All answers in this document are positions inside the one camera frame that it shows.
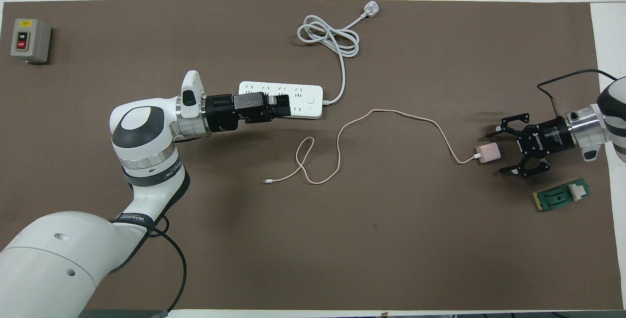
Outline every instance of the on off switch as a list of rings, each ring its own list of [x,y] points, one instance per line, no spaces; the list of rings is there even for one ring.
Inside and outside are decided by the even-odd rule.
[[[18,43],[15,48],[18,50],[27,50],[28,32],[18,32]]]
[[[11,35],[11,56],[28,64],[45,64],[50,48],[50,33],[50,26],[40,20],[15,19]]]

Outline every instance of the white power strip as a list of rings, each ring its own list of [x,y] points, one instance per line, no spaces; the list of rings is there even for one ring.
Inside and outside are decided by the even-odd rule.
[[[263,92],[269,95],[289,95],[291,118],[319,119],[322,117],[322,96],[320,86],[309,84],[252,82],[245,80],[239,84],[239,94]]]

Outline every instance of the green circuit board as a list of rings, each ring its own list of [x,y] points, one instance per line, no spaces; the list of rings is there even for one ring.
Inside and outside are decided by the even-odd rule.
[[[579,178],[558,186],[533,193],[539,210],[550,210],[566,206],[589,195],[589,187]]]

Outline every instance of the pink charger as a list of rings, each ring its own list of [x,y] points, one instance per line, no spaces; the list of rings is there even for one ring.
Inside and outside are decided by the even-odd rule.
[[[478,160],[482,163],[499,159],[500,149],[498,148],[498,144],[496,144],[496,142],[493,142],[490,144],[483,144],[482,146],[476,147],[476,154],[474,155],[474,159],[476,158],[478,158]]]

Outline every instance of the cable plug end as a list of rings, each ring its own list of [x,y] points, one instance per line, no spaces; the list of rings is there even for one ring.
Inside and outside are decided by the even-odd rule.
[[[366,13],[367,17],[374,17],[378,11],[380,11],[380,6],[374,0],[367,3],[363,8],[363,12]]]
[[[474,159],[478,159],[482,164],[484,164],[486,162],[499,159],[500,156],[501,155],[498,144],[496,144],[496,142],[493,142],[490,144],[483,144],[482,146],[476,147],[476,154],[474,155]]]

